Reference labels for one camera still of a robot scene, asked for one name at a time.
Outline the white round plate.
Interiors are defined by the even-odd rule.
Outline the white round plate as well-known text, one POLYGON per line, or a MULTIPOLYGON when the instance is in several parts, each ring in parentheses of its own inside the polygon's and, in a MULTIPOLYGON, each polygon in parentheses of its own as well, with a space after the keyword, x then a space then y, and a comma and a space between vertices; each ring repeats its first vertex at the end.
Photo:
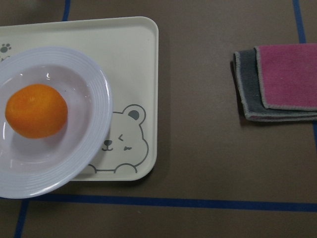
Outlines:
POLYGON ((0 195, 30 198, 75 178, 112 115, 109 82, 82 52, 34 48, 0 64, 0 195))

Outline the cream bear tray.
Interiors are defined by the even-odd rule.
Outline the cream bear tray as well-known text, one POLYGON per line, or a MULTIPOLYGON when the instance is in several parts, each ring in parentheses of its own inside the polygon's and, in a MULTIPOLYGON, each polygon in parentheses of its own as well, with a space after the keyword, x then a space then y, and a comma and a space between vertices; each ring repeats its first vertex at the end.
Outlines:
POLYGON ((110 133, 77 181, 131 181, 157 159, 159 30, 146 17, 3 26, 1 58, 43 46, 70 47, 90 56, 111 86, 110 133))

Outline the pink folded cloth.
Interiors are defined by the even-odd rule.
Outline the pink folded cloth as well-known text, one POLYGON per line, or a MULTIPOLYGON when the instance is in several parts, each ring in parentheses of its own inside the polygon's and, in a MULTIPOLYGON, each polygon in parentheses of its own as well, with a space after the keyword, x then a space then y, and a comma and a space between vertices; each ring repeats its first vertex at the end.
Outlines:
POLYGON ((262 103, 266 109, 317 109, 317 45, 255 47, 262 103))

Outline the orange fruit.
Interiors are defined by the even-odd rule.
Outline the orange fruit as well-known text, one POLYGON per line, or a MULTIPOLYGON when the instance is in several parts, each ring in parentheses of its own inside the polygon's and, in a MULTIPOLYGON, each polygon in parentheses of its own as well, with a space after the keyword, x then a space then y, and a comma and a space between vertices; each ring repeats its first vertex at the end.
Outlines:
POLYGON ((33 84, 20 89, 9 98, 5 118, 21 136, 45 138, 58 133, 64 127, 68 107, 54 88, 33 84))

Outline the grey folded cloth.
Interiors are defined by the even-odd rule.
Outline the grey folded cloth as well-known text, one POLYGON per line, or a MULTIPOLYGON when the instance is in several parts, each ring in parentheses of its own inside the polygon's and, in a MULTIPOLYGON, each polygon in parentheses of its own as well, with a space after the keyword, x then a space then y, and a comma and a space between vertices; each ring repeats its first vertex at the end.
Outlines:
POLYGON ((314 111, 266 109, 262 103, 255 49, 234 53, 234 70, 244 116, 250 121, 313 121, 314 111))

